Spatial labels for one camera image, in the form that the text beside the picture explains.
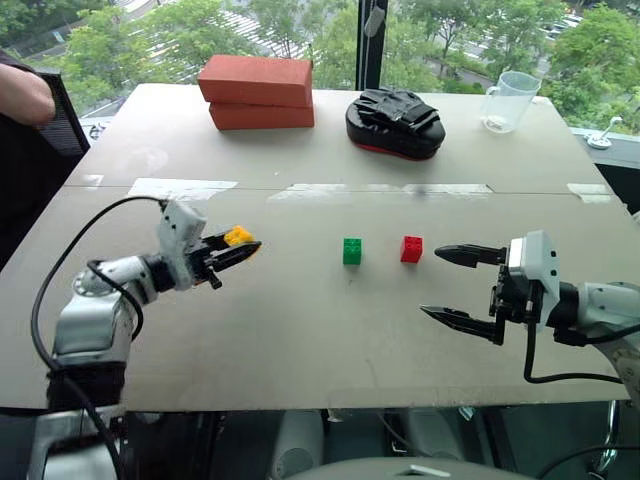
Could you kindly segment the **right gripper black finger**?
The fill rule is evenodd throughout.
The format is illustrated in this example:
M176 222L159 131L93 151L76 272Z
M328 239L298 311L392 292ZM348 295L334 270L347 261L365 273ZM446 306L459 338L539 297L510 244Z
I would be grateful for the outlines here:
M473 244L458 244L438 247L434 250L434 254L447 262L476 268L478 264L504 264L508 249L506 247L491 248Z
M432 319L455 331L488 340L501 346L504 342L504 322L482 321L471 317L468 313L449 307L421 305L420 310Z

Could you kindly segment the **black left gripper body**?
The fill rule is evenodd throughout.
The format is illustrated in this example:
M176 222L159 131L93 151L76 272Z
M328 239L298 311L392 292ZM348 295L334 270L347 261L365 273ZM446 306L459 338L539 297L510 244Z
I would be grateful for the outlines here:
M222 249L209 249L199 238L187 249L187 261L192 275L192 285L198 286L208 282L213 290L222 287L221 280L209 267L213 253Z

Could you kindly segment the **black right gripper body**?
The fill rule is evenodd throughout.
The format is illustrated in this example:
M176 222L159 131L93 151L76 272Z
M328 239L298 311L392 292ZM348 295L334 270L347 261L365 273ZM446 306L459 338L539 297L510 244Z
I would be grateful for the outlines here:
M489 308L489 315L495 318L496 333L504 333L507 322L537 326L543 294L544 287L539 280L512 274L506 265L501 265Z

